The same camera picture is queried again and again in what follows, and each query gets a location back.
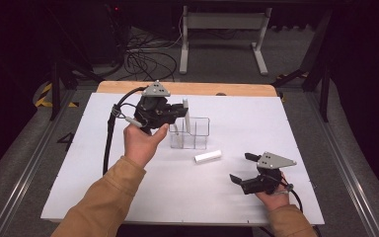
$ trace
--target metal rail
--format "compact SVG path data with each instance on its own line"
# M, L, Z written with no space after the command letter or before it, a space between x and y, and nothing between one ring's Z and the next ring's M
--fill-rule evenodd
M319 121L321 129L326 135L328 143L331 147L334 161L337 165L338 170L340 171L343 182L346 185L350 198L355 205L355 208L368 233L368 236L379 237L379 223L376 219L376 216L374 215L368 199L362 190L361 184L356 179L356 176L353 173L353 170L350 167L347 158L340 150L340 146L337 143L336 137L331 129L330 124L323 121L319 111L319 103L313 93L306 92L305 94L307 101L311 105L313 112Z
M68 90L66 92L61 103L60 112L54 118L54 120L51 120L49 122L38 143L35 152L32 155L32 158L26 166L26 169L24 170L20 179L14 186L14 189L12 190L11 195L8 198L8 201L6 202L0 214L0 236L4 236L6 230L8 229L8 226L11 223L12 218L14 217L18 207L20 206L21 201L23 200L24 195L26 194L30 186L30 183L32 182L33 177L38 169L42 156L45 153L48 141L51 139L55 129L57 128L60 118L62 117L64 111L68 107L74 94L75 92L73 90Z

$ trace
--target forearm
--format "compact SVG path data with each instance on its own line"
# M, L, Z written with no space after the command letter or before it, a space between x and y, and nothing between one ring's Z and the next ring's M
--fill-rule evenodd
M304 214L293 204L270 212L269 221L276 237L316 236Z
M144 174L121 157L67 212L52 236L115 236Z

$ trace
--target transparent cup holder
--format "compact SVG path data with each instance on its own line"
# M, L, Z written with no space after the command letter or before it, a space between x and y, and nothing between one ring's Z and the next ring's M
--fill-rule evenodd
M189 118L190 130L187 130L185 118L177 118L175 124L169 126L171 148L197 149L207 148L210 130L210 118Z

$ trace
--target white foam block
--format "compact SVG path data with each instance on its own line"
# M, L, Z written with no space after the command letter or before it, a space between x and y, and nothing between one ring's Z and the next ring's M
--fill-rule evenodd
M196 155L195 156L195 163L204 162L204 161L208 161L208 160L212 160L212 159L216 159L216 158L220 158L220 157L221 157L221 150L216 150L213 152L208 152L208 153L204 153L201 155Z

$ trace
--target gray carpet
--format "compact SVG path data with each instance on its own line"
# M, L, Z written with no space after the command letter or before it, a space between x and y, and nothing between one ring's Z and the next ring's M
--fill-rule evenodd
M268 31L265 35L263 55L269 75L261 76L249 43L256 36L255 32L237 33L233 39L218 39L210 34L196 34L190 38L189 71L186 75L174 74L176 81L183 82L222 82L268 84L276 75L290 73L297 69L311 40L310 30L283 30L279 33ZM174 46L162 49L178 62L180 48ZM172 67L173 63L166 57L154 56L159 62ZM97 68L97 72L107 68ZM168 70L158 68L151 73L160 77ZM110 76L115 80L127 75L122 68ZM326 224L319 226L323 236L371 236L363 224L359 212L350 197L350 192L340 175L334 161L330 143L322 131L320 118L313 113L313 105L308 96L319 96L317 90L305 94L298 87L303 79L291 81L278 91L284 94L284 108L291 128L298 143L311 181L316 185L316 195ZM40 159L27 192L7 229L1 236L49 236L57 226L49 221L39 219L46 202L49 189L57 176L66 154L66 144L57 140L69 132L75 132L89 96L97 88L93 81L80 81L72 102L79 102L78 108L67 108L63 113L53 136L48 141L46 150ZM341 109L335 85L331 85L329 103L329 125L346 156L353 172L362 185L375 217L379 222L379 183L365 161L353 135L348 127ZM39 140L45 134L49 124L51 108L39 108L38 112L25 127L0 162L0 212L5 206L12 189L16 185L30 158L35 154ZM255 236L266 236L259 228L254 228Z

